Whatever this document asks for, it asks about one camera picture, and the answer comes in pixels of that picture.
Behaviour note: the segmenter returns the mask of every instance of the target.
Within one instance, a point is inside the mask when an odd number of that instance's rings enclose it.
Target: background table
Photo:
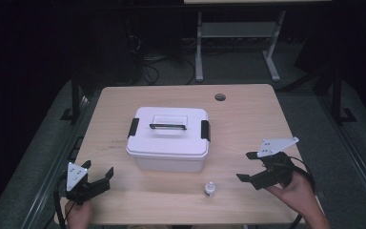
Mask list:
[[[225,94],[217,101],[216,94]],[[127,154],[127,135],[143,106],[205,109],[211,124],[209,155],[201,173],[141,171]],[[119,87],[103,90],[77,164],[91,160],[90,182],[114,167],[110,191],[93,199],[97,224],[260,224],[292,222],[296,213],[235,174],[264,170],[245,154],[263,138],[292,137],[269,85]],[[300,158],[296,146],[285,150]],[[212,198],[204,186],[212,181]]]

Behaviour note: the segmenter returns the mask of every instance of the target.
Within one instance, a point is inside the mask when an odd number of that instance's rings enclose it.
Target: white bracket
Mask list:
[[[260,149],[257,151],[258,157],[272,156],[278,152],[296,144],[299,141],[298,137],[291,138],[276,138],[276,139],[263,139]]]
[[[88,173],[88,169],[80,167],[78,165],[68,164],[68,176],[67,176],[67,191],[75,187],[75,185]]]

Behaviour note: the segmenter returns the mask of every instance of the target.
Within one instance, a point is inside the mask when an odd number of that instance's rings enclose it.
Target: black handle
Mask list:
[[[170,128],[170,129],[182,129],[182,130],[187,130],[185,125],[174,125],[174,124],[150,124],[151,129],[156,129],[156,128]]]

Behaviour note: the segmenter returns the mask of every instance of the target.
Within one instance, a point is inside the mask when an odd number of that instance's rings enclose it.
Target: hand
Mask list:
[[[317,203],[311,184],[300,173],[293,172],[293,180],[287,187],[270,186],[266,190],[304,217],[310,228],[330,228],[328,220]]]
[[[82,205],[77,205],[69,200],[65,205],[67,222],[71,229],[86,229],[91,223],[92,201],[87,200]]]

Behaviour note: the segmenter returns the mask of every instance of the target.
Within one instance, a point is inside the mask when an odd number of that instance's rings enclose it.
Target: white box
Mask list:
[[[197,173],[209,144],[203,109],[141,107],[132,120],[127,152],[141,170]]]

